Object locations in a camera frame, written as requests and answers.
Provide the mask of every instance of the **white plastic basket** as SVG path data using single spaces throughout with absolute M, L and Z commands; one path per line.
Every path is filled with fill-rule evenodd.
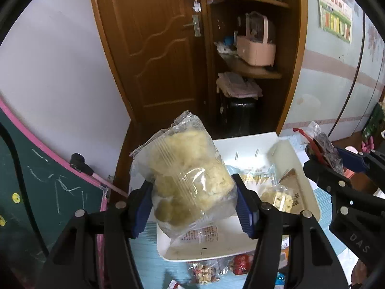
M 240 163 L 244 165 L 248 162 L 253 164 L 255 162 L 259 164 L 275 163 L 278 179 L 286 171 L 295 168 L 305 208 L 311 211 L 319 221 L 321 211 L 314 192 L 303 172 L 302 164 L 288 140 L 282 140 L 276 133 L 269 132 L 254 136 L 214 140 L 214 143 L 223 161 L 228 165 L 234 166 Z M 213 225 L 217 227 L 218 240 L 204 243 L 176 241 L 171 244 L 171 239 L 157 227 L 159 255 L 167 261 L 183 262 L 215 259 L 255 250 L 257 240 L 249 239 L 247 234 L 242 231 L 237 215 L 213 223 Z

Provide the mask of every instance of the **carved door panel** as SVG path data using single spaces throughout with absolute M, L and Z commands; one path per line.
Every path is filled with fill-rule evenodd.
M 121 95 L 148 133 L 169 126 L 187 109 L 206 114 L 205 44 L 194 1 L 93 0 Z M 199 16 L 200 37 L 193 25 L 186 26 L 194 14 Z

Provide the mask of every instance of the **blue tablecloth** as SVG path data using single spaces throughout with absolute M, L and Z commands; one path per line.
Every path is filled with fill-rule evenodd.
M 332 220 L 330 195 L 319 188 L 314 192 L 321 209 L 320 225 L 338 255 L 346 246 L 328 228 Z M 168 262 L 159 256 L 156 248 L 156 223 L 154 222 L 148 222 L 145 231 L 136 240 L 130 240 L 130 244 L 145 289 L 166 289 L 172 279 L 178 281 L 185 289 L 241 289 L 246 279 L 246 275 L 235 276 L 229 272 L 227 275 L 221 276 L 221 280 L 217 283 L 202 286 L 189 284 L 190 275 L 186 263 Z

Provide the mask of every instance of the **yellow smiley sticker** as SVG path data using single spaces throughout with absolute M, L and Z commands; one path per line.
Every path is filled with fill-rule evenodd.
M 12 200 L 13 200 L 13 202 L 15 202 L 15 203 L 20 203 L 20 196 L 19 196 L 19 194 L 18 194 L 18 193 L 14 193 L 14 194 L 12 195 Z
M 0 226 L 5 226 L 5 223 L 6 223 L 6 221 L 5 221 L 4 217 L 0 215 Z

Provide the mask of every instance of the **corner shelf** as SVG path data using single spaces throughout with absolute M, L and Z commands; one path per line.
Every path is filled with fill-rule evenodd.
M 209 0 L 209 1 L 207 1 L 207 4 L 218 4 L 218 3 L 221 3 L 224 1 L 229 1 L 229 0 Z M 277 0 L 247 0 L 247 1 L 258 1 L 258 2 L 262 2 L 262 3 L 268 3 L 268 4 L 273 4 L 276 6 L 281 6 L 281 7 L 284 7 L 286 9 L 290 8 L 289 4 L 287 4 L 285 2 L 277 1 Z
M 239 59 L 233 55 L 220 54 L 219 56 L 225 61 L 229 69 L 244 77 L 256 79 L 281 79 L 282 74 L 278 72 L 270 72 L 264 67 L 248 65 L 243 59 Z

